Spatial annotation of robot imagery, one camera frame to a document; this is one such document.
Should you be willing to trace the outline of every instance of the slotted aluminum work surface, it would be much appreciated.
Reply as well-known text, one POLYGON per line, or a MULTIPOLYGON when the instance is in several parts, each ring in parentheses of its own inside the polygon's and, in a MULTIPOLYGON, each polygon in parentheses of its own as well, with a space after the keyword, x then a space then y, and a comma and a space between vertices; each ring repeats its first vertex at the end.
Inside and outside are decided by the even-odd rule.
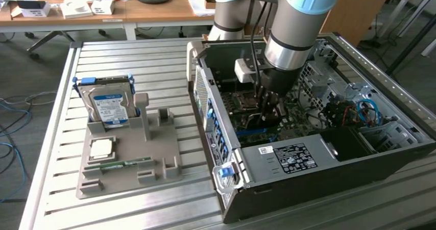
POLYGON ((201 38, 88 42, 71 48, 20 229, 404 229, 436 218, 432 153, 382 182, 222 224, 187 92, 186 44, 193 40, 201 38), (71 78, 127 73, 136 91, 150 95, 148 112, 170 107, 174 113, 185 178, 76 199, 87 111, 71 78))

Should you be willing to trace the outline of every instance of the office chair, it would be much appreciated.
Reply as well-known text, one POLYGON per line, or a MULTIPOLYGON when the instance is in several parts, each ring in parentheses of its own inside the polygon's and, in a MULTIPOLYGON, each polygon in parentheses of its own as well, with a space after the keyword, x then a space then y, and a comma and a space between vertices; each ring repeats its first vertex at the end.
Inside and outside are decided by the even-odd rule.
MULTIPOLYGON (((98 30, 98 33, 102 36, 106 36, 106 31, 104 30, 98 30)), ((24 35, 27 38, 32 39, 35 38, 35 34, 31 32, 24 32, 24 35)), ((41 46, 44 45, 52 38, 55 38, 56 35, 62 35, 63 37, 67 38, 67 40, 70 42, 74 42, 75 40, 72 39, 72 37, 70 36, 70 34, 67 33, 67 31, 51 31, 44 37, 43 39, 40 39, 31 47, 29 49, 27 49, 27 52, 29 53, 29 58, 32 58, 33 60, 37 60, 40 58, 40 55, 33 53, 33 51, 41 46)))

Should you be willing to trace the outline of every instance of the floor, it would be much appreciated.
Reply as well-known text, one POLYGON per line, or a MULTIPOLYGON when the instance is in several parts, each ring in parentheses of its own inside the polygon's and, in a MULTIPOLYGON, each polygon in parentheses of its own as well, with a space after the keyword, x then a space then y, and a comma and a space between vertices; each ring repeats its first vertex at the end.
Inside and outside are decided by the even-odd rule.
MULTIPOLYGON (((377 20, 385 21, 389 13, 392 12, 395 5, 385 5, 378 15, 377 20)), ((392 28, 400 22, 401 17, 393 24, 392 28)), ((404 47, 411 42, 412 38, 417 34, 428 22, 428 17, 421 16, 412 28, 409 29, 405 36, 396 40, 397 46, 389 46, 384 44, 380 48, 361 50, 368 57, 377 61, 377 54, 384 54, 384 62, 389 65, 397 55, 400 54, 404 47)), ((159 38, 177 38, 178 27, 152 28, 150 30, 143 29, 142 31, 150 36, 158 36, 159 38)), ((189 37, 201 36, 207 33, 206 27, 185 27, 185 34, 189 37)), ((40 38, 45 33, 35 33, 36 37, 40 38)), ((104 41, 104 40, 126 40, 123 29, 107 30, 107 37, 98 34, 96 30, 71 32, 71 36, 78 41, 104 41)), ((400 72, 395 73, 395 76, 400 84, 405 89, 417 97, 427 107, 436 112, 436 101, 432 99, 436 88, 436 82, 432 81, 436 77, 436 71, 432 69, 436 63, 436 51, 431 53, 429 57, 417 55, 425 48, 425 46, 436 38, 436 30, 433 29, 421 43, 417 45, 415 51, 409 54, 404 64, 400 67, 400 72)), ((41 59, 37 61, 31 60, 27 57, 25 49, 29 47, 32 42, 24 37, 23 33, 15 34, 11 41, 0 43, 0 97, 7 98, 13 95, 31 95, 43 91, 51 91, 57 89, 60 80, 62 70, 64 66, 64 60, 68 52, 68 41, 57 36, 48 44, 45 44, 35 52, 40 54, 41 59)), ((48 95, 40 98, 37 101, 47 101, 53 96, 48 95)), ((15 105, 15 108, 27 109, 27 105, 15 105)), ((43 105, 32 107, 31 123, 19 132, 12 135, 16 142, 17 148, 20 149, 23 160, 25 163, 25 169, 29 174, 35 170, 37 164, 39 152, 44 140, 45 127, 49 120, 52 105, 43 105)), ((19 112, 11 112, 0 108, 0 124, 7 125, 21 115, 19 112)), ((5 137, 0 137, 0 142, 7 142, 5 137)), ((5 150, 0 150, 0 156, 4 155, 5 150)), ((0 160, 0 168, 4 168, 7 159, 0 160)), ((17 162, 13 163, 12 167, 0 174, 0 197, 7 196, 19 186, 21 185, 21 171, 17 162)), ((13 196, 13 199, 25 199, 28 194, 29 182, 25 183, 23 190, 13 196)), ((17 229, 21 213, 24 209, 24 202, 9 202, 0 203, 0 229, 17 229)))

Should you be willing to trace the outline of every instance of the blue hard drive label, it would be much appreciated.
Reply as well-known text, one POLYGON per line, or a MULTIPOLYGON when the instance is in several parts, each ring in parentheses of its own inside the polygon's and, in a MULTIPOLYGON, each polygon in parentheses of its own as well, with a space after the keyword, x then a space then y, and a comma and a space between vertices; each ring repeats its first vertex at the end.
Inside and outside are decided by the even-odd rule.
POLYGON ((102 121, 110 125, 120 125, 127 122, 128 116, 123 106, 123 95, 102 95, 94 97, 95 106, 102 121))
POLYGON ((316 161, 304 143, 274 148, 274 153, 286 174, 317 167, 316 161))

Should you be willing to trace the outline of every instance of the green circuit board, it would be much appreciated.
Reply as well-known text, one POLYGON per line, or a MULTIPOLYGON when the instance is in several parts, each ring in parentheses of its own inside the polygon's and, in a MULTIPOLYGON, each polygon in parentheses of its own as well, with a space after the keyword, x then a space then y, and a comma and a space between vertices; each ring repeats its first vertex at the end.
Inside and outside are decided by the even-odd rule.
POLYGON ((257 113, 253 92, 226 92, 222 93, 222 99, 242 147, 304 137, 317 129, 316 125, 309 122, 306 113, 293 102, 292 94, 284 100, 288 117, 282 118, 278 126, 257 130, 247 130, 245 126, 249 116, 257 113))

